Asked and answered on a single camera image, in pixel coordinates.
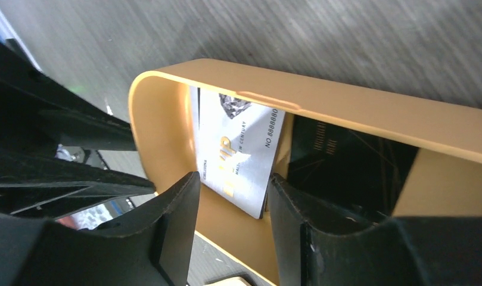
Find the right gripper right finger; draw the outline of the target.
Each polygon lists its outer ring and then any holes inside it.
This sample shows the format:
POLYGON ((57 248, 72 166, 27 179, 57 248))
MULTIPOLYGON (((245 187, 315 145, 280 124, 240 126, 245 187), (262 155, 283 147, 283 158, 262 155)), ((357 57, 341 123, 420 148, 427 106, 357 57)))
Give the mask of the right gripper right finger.
POLYGON ((374 223, 271 177, 281 285, 482 285, 482 217, 374 223))

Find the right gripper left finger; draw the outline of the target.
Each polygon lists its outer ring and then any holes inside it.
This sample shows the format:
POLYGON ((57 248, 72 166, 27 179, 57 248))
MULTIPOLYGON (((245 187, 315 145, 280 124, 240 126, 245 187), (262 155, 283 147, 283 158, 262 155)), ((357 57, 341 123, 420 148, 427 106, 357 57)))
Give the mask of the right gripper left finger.
POLYGON ((190 172, 93 230, 0 219, 0 285, 185 285, 200 188, 190 172))

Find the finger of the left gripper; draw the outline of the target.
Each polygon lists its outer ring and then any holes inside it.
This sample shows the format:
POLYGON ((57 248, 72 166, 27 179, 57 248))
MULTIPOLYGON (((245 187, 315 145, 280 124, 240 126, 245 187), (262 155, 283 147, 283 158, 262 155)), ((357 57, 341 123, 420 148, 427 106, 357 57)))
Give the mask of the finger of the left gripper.
POLYGON ((69 146, 134 151, 130 124, 85 101, 0 42, 0 119, 69 146))
POLYGON ((58 219, 155 189, 127 173, 0 148, 0 217, 58 219))

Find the beige card holder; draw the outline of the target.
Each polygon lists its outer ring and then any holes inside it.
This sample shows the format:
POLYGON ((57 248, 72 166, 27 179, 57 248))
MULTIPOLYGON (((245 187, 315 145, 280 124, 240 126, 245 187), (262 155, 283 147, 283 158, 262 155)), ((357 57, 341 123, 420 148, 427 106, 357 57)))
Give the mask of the beige card holder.
POLYGON ((241 276, 233 276, 216 282, 206 284, 205 286, 253 286, 241 276))

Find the orange oval tray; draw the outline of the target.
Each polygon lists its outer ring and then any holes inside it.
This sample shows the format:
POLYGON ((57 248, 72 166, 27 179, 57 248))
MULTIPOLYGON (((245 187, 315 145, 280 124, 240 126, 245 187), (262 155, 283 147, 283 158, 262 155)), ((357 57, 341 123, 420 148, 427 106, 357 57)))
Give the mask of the orange oval tray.
POLYGON ((129 114, 148 178, 162 192, 186 173, 197 172, 201 194, 196 233, 270 285, 281 284, 268 188, 275 174, 287 181, 295 116, 418 147, 394 211, 384 220, 482 217, 480 109, 199 59, 136 77, 129 90, 129 114), (190 86, 285 112, 261 219, 202 183, 196 164, 190 86))

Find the right credit card in tray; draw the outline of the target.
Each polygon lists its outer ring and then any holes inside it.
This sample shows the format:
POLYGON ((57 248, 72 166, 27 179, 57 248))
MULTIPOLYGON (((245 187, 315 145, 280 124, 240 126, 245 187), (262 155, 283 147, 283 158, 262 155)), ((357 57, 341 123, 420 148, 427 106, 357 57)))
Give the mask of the right credit card in tray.
POLYGON ((189 91, 202 183, 261 219, 285 112, 196 86, 189 91))

